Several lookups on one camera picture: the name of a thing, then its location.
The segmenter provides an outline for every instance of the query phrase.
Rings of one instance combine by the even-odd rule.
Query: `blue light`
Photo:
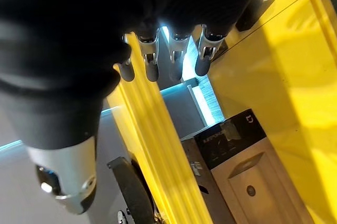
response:
[[[103,110],[101,112],[101,115],[107,115],[108,113],[110,113],[110,111],[112,111],[114,108],[117,108],[117,107],[112,107],[112,108],[108,108],[106,110]],[[23,143],[21,140],[18,140],[18,141],[14,141],[14,142],[11,142],[9,144],[5,144],[5,145],[2,145],[0,146],[0,152],[1,151],[4,151],[4,150],[9,150],[11,148],[15,148],[15,147],[18,147],[18,146],[21,146]]]
[[[164,96],[164,95],[167,95],[169,93],[173,93],[173,92],[177,91],[179,88],[181,88],[183,86],[184,86],[184,83],[180,83],[180,84],[177,84],[175,86],[170,86],[166,89],[161,90],[160,93]]]
[[[10,144],[2,145],[2,146],[0,146],[0,152],[3,151],[3,150],[8,150],[8,149],[11,149],[11,148],[18,147],[20,145],[22,145],[21,140],[11,142]]]

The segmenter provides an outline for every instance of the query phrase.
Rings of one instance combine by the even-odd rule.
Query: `led light strip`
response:
[[[110,113],[111,110],[113,110],[115,108],[118,108],[118,107],[113,107],[113,108],[105,109],[105,110],[101,111],[101,114],[102,115],[107,115],[107,114]],[[11,142],[9,144],[2,145],[2,146],[0,146],[0,152],[4,151],[4,150],[9,150],[11,148],[15,148],[15,147],[21,146],[22,144],[23,144],[22,141],[18,140],[18,141]]]

